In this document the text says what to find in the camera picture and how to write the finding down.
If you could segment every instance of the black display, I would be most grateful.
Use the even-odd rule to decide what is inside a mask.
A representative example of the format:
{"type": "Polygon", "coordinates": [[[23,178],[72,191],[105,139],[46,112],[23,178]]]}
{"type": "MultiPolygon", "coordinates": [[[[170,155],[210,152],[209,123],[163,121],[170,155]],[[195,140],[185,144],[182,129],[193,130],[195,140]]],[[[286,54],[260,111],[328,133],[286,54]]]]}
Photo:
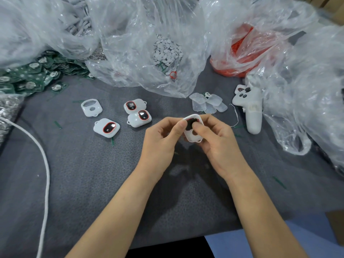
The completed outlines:
{"type": "Polygon", "coordinates": [[[149,119],[149,116],[148,116],[148,114],[147,114],[147,112],[145,110],[140,110],[138,112],[138,115],[139,115],[140,119],[142,119],[142,120],[149,119]]]}
{"type": "Polygon", "coordinates": [[[133,101],[128,101],[127,108],[129,108],[130,110],[134,110],[136,109],[136,104],[133,101]]]}
{"type": "Polygon", "coordinates": [[[103,128],[104,133],[110,133],[114,128],[116,127],[116,123],[109,122],[106,124],[106,126],[103,128]]]}
{"type": "Polygon", "coordinates": [[[198,119],[187,119],[187,127],[185,130],[192,130],[192,123],[199,122],[198,119]]]}

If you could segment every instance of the gray table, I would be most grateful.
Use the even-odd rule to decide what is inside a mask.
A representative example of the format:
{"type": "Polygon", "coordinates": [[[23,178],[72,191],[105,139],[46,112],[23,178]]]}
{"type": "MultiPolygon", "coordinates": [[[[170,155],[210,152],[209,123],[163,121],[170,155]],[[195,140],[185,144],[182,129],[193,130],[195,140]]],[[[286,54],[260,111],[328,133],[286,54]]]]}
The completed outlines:
{"type": "MultiPolygon", "coordinates": [[[[43,257],[62,257],[77,242],[129,176],[139,159],[144,131],[126,124],[123,104],[147,101],[153,124],[163,117],[191,113],[190,99],[163,97],[142,88],[113,88],[98,80],[65,79],[70,86],[57,96],[42,92],[29,98],[17,123],[41,142],[51,169],[49,217],[43,257]],[[87,118],[75,100],[96,98],[103,112],[87,118]],[[100,118],[121,124],[110,139],[92,128],[100,118]],[[63,127],[58,129],[54,121],[63,127]]],[[[240,80],[213,73],[209,64],[196,92],[209,91],[231,102],[240,80]]],[[[239,125],[245,121],[240,110],[239,125]]],[[[233,125],[230,106],[216,117],[233,125]]],[[[296,212],[344,208],[344,182],[316,152],[293,156],[283,152],[269,125],[249,134],[234,129],[240,149],[284,218],[296,212]],[[278,184],[277,177],[287,189],[278,184]]],[[[176,146],[169,169],[154,188],[132,248],[238,229],[241,225],[230,192],[200,149],[176,146]]],[[[45,168],[37,146],[14,129],[0,156],[0,257],[35,257],[43,219],[45,168]]]]}

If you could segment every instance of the pile of white buttons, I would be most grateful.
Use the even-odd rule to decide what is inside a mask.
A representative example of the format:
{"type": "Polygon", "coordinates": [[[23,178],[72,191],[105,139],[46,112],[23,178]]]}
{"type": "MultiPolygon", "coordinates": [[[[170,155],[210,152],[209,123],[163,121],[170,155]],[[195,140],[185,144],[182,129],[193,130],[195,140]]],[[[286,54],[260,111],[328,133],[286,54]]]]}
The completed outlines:
{"type": "Polygon", "coordinates": [[[171,39],[163,38],[161,34],[157,34],[157,41],[154,43],[154,65],[163,63],[168,67],[176,59],[182,57],[182,46],[174,43],[171,39]]]}
{"type": "Polygon", "coordinates": [[[63,28],[74,36],[87,34],[92,29],[91,17],[85,0],[62,0],[65,11],[63,28]]]}
{"type": "Polygon", "coordinates": [[[227,106],[222,102],[222,98],[215,94],[206,92],[204,95],[194,93],[189,96],[192,99],[192,109],[194,111],[204,111],[206,114],[214,114],[215,112],[224,112],[227,106]]]}

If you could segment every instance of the person's right hand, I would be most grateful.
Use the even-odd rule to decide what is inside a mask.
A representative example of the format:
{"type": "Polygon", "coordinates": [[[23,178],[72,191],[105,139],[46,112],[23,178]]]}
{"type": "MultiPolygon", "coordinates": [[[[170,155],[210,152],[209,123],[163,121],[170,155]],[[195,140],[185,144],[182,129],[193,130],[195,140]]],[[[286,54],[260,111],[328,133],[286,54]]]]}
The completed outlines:
{"type": "Polygon", "coordinates": [[[200,146],[215,171],[226,181],[248,167],[236,142],[232,128],[207,114],[200,115],[204,125],[194,122],[192,128],[202,136],[200,146]]]}

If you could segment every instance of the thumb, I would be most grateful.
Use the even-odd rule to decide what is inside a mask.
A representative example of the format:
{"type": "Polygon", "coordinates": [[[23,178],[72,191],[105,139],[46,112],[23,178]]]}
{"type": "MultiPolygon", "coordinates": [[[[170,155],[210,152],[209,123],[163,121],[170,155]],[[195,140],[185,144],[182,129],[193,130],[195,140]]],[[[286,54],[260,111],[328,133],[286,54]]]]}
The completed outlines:
{"type": "Polygon", "coordinates": [[[187,127],[187,121],[182,119],[177,122],[176,125],[172,128],[170,134],[166,137],[171,143],[176,144],[180,136],[183,134],[185,128],[187,127]]]}
{"type": "Polygon", "coordinates": [[[199,122],[192,123],[192,128],[198,135],[205,138],[209,142],[217,139],[217,135],[209,127],[202,125],[199,122]]]}

